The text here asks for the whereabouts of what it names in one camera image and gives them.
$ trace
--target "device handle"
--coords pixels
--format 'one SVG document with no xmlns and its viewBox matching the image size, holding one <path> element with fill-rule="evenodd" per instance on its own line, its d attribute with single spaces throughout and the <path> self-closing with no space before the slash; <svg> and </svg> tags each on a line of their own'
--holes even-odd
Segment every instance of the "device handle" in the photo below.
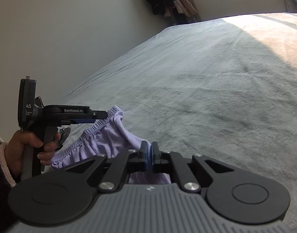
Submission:
<svg viewBox="0 0 297 233">
<path fill-rule="evenodd" d="M 34 134 L 43 141 L 44 144 L 47 144 L 54 140 L 58 128 L 56 126 L 45 127 L 33 125 L 29 131 L 34 132 Z M 40 175 L 44 171 L 45 166 L 42 165 L 40 160 L 37 158 L 37 154 L 41 151 L 44 151 L 44 146 L 40 148 L 33 148 L 29 144 L 24 146 L 21 181 Z"/>
</svg>

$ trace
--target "elastic waistband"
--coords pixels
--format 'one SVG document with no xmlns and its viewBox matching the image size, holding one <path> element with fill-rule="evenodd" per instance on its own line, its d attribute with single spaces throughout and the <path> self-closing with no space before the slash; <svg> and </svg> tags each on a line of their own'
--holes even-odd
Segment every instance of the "elastic waistband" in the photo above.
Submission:
<svg viewBox="0 0 297 233">
<path fill-rule="evenodd" d="M 64 159 L 67 155 L 69 155 L 76 147 L 79 146 L 84 140 L 87 140 L 91 135 L 95 134 L 97 131 L 99 131 L 101 128 L 103 128 L 106 124 L 109 123 L 111 117 L 113 117 L 118 111 L 122 111 L 118 106 L 113 106 L 108 112 L 108 117 L 104 120 L 99 120 L 94 125 L 88 127 L 84 130 L 82 135 L 73 143 L 71 144 L 67 149 L 65 149 L 62 152 L 56 153 L 53 158 L 52 162 L 57 162 L 62 159 Z"/>
</svg>

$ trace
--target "lavender garment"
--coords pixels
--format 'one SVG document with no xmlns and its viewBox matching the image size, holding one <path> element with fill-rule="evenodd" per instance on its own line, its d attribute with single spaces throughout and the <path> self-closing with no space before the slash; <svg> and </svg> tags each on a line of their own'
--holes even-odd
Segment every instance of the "lavender garment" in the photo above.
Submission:
<svg viewBox="0 0 297 233">
<path fill-rule="evenodd" d="M 104 153 L 107 157 L 115 157 L 123 149 L 139 150 L 141 139 L 127 131 L 121 120 L 124 112 L 113 106 L 108 112 L 106 120 L 99 120 L 84 130 L 82 135 L 69 148 L 57 153 L 52 159 L 51 166 L 58 169 L 79 162 L 96 154 Z M 130 175 L 129 183 L 134 184 L 166 184 L 170 183 L 169 175 L 148 172 L 136 172 Z"/>
</svg>

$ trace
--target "hand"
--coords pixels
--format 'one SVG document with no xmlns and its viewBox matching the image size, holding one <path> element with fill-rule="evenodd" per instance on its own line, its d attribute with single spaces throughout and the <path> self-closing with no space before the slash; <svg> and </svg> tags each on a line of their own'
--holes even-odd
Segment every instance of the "hand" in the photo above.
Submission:
<svg viewBox="0 0 297 233">
<path fill-rule="evenodd" d="M 55 134 L 54 141 L 45 144 L 44 152 L 40 152 L 37 157 L 41 160 L 41 164 L 49 166 L 51 159 L 55 154 L 57 141 L 60 139 L 60 133 Z M 9 141 L 5 149 L 5 160 L 7 166 L 14 177 L 18 177 L 22 171 L 22 155 L 24 145 L 29 144 L 34 148 L 39 148 L 43 142 L 31 131 L 16 131 L 12 139 Z"/>
</svg>

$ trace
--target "gray blanket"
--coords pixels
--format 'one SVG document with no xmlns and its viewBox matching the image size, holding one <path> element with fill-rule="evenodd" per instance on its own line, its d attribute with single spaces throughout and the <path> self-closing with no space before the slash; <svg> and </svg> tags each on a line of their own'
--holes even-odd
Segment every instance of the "gray blanket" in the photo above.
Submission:
<svg viewBox="0 0 297 233">
<path fill-rule="evenodd" d="M 165 29 L 62 103 L 125 111 L 124 126 L 161 150 L 194 153 L 272 178 L 297 226 L 297 14 L 222 18 Z M 70 145 L 89 125 L 74 125 Z"/>
</svg>

